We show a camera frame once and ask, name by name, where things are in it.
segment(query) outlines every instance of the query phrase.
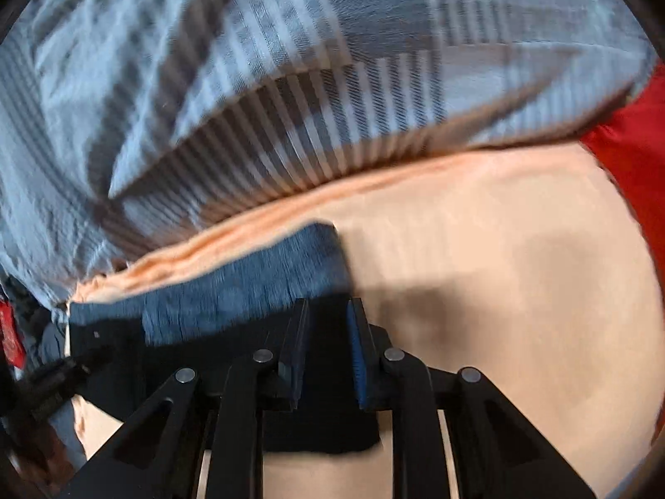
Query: folded cloth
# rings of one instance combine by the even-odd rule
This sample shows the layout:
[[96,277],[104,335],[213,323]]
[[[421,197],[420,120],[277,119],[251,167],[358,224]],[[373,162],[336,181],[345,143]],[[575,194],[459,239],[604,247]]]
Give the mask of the folded cloth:
[[70,325],[139,317],[146,345],[171,345],[284,310],[298,298],[350,287],[335,228],[313,224],[187,283],[113,305],[72,303]]
[[[77,297],[195,279],[317,220],[337,228],[370,322],[430,366],[481,368],[598,497],[649,451],[665,391],[658,279],[631,210],[577,143],[359,174],[220,223]],[[84,413],[94,451],[117,423]],[[266,497],[388,497],[382,440],[345,461],[267,457]]]
[[[278,350],[288,320],[284,310],[310,298],[314,324],[303,396],[294,413],[266,415],[264,447],[366,450],[378,442],[378,428],[355,399],[344,320],[349,291],[335,229],[313,224],[187,283],[110,305],[72,305],[72,355],[99,345],[115,352],[81,393],[124,420],[180,367],[214,377],[235,357]],[[321,300],[325,295],[330,297]]]

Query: peach towel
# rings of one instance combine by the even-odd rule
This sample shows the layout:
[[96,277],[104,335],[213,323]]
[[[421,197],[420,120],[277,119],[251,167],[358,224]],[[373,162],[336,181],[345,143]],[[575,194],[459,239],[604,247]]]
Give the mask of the peach towel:
[[[111,302],[179,283],[315,220],[340,233],[369,320],[428,365],[481,368],[599,497],[643,458],[665,391],[660,288],[640,228],[576,143],[364,173],[249,211],[79,285]],[[94,452],[118,423],[84,400]],[[266,498],[387,498],[384,448],[265,458]]]

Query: blue striped cloth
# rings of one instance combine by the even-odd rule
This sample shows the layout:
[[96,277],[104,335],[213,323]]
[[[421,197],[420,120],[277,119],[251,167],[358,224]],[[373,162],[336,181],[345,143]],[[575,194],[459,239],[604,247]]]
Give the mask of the blue striped cloth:
[[621,0],[32,0],[0,45],[0,263],[53,306],[354,171],[561,137],[654,58]]

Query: navy blue cloth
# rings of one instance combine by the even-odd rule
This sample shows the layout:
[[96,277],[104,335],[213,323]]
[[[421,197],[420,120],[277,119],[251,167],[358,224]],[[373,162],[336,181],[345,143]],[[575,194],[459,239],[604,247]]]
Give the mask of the navy blue cloth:
[[70,325],[140,317],[147,346],[173,345],[350,288],[337,231],[315,223],[191,281],[114,304],[72,304]]
[[258,348],[281,347],[288,308],[310,299],[303,395],[293,413],[268,413],[272,452],[359,452],[379,441],[375,415],[355,399],[345,321],[350,276],[335,229],[315,224],[206,274],[110,305],[74,305],[71,351],[109,345],[114,358],[81,395],[127,419],[175,370],[204,382]]

